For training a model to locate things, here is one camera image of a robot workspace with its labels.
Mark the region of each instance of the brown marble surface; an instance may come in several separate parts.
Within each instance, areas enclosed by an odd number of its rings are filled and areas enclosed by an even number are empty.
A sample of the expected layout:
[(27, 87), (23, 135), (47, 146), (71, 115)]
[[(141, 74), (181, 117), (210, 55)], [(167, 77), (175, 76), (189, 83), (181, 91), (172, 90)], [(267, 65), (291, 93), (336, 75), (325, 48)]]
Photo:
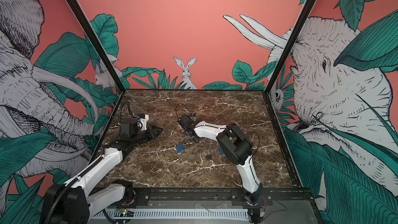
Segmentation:
[[(241, 187), (236, 166), (220, 156), (217, 142), (201, 138), (195, 143), (183, 134), (177, 123), (177, 103), (185, 104), (197, 118), (208, 123), (234, 122), (255, 129), (260, 136), (259, 150), (253, 157), (258, 178), (264, 187), (292, 186), (261, 92), (134, 90), (124, 94), (122, 102), (125, 100), (130, 101), (134, 115), (148, 114), (148, 124), (163, 127), (164, 131), (155, 140), (136, 147), (97, 187), (106, 187), (117, 179), (134, 182), (137, 187)], [(117, 136), (118, 113), (119, 110), (102, 145)], [(179, 115), (186, 113), (179, 108)], [(122, 119), (127, 117), (125, 106)], [(255, 133), (247, 128), (242, 130), (252, 141), (254, 152), (258, 144)], [(178, 144), (185, 146), (185, 152), (177, 154)], [(206, 160), (208, 154), (213, 156), (212, 160)]]

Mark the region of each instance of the rabbit illustration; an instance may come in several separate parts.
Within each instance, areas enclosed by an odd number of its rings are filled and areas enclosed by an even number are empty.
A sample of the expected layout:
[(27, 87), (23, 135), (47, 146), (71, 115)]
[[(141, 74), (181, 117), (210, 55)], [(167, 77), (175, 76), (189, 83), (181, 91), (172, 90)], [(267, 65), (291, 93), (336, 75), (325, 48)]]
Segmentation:
[(182, 84), (186, 84), (184, 89), (197, 89), (195, 85), (191, 82), (191, 73), (189, 72), (189, 68), (196, 62), (196, 57), (191, 58), (187, 64), (187, 66), (184, 66), (184, 62), (180, 60), (179, 58), (173, 56), (174, 60), (176, 61), (176, 64), (182, 68)]

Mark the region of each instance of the black corner post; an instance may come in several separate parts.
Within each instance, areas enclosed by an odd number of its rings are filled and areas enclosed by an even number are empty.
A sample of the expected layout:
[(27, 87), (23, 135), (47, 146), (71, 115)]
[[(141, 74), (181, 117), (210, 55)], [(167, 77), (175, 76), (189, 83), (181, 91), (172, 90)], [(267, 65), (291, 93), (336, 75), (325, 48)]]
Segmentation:
[(105, 64), (105, 67), (111, 74), (113, 80), (115, 81), (116, 86), (119, 88), (120, 92), (124, 92), (126, 89), (124, 88), (122, 81), (117, 76), (112, 63), (108, 60), (105, 50), (103, 49), (100, 41), (97, 38), (97, 35), (93, 31), (90, 22), (87, 20), (86, 15), (84, 14), (83, 10), (81, 9), (77, 0), (66, 0), (69, 7), (72, 9), (75, 17), (79, 21), (80, 25), (82, 26), (84, 32), (86, 33), (88, 39), (92, 43), (93, 47), (95, 48), (96, 52), (98, 53), (99, 57), (101, 58), (102, 62)]
[(310, 14), (312, 7), (314, 6), (316, 0), (306, 0), (304, 3), (304, 6), (301, 9), (300, 15), (297, 18), (296, 24), (292, 30), (292, 33), (289, 37), (289, 39), (287, 40), (286, 46), (283, 49), (282, 55), (279, 58), (278, 64), (275, 67), (275, 70), (271, 76), (271, 79), (268, 82), (268, 85), (266, 87), (266, 95), (269, 94), (269, 92), (271, 91), (271, 87), (274, 85), (279, 73), (282, 70), (283, 65), (286, 62), (286, 59), (289, 57), (290, 55), (290, 51), (293, 48), (293, 45), (295, 44), (301, 29), (303, 28), (305, 21), (308, 18), (308, 15)]

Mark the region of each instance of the vent grille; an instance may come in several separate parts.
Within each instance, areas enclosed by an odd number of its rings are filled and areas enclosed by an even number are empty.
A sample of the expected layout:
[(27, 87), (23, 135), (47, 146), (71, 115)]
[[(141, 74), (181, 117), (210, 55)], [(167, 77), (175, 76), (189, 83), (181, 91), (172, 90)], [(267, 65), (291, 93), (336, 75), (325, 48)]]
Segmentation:
[[(133, 217), (123, 217), (118, 210), (107, 209), (110, 217), (117, 219), (227, 219), (227, 220), (249, 220), (247, 209), (173, 209), (173, 208), (140, 208), (128, 209), (133, 212)], [(102, 212), (93, 218), (105, 218)]]

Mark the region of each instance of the rabbit ear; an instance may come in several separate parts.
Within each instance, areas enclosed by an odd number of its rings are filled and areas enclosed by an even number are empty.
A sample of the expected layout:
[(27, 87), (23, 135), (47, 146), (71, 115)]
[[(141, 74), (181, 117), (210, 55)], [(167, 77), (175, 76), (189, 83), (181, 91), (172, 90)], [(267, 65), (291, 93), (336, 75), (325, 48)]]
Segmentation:
[(180, 60), (179, 58), (173, 56), (174, 61), (176, 61), (177, 66), (179, 66), (180, 68), (184, 68), (184, 62), (182, 62), (182, 60)]
[(190, 60), (189, 60), (189, 62), (188, 62), (188, 65), (187, 65), (187, 67), (191, 67), (195, 62), (196, 62), (196, 57), (194, 57), (194, 58), (191, 58)]

